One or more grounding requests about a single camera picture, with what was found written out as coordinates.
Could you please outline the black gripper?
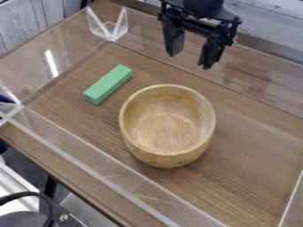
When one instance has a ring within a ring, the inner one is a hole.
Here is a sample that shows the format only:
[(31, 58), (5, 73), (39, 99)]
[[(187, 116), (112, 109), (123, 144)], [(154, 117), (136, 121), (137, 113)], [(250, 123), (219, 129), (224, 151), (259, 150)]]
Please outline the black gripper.
[(208, 36), (198, 65), (208, 70), (222, 58), (226, 45), (235, 42), (242, 19), (224, 7), (224, 0), (160, 0), (162, 31), (167, 53), (176, 56), (183, 50), (184, 31)]

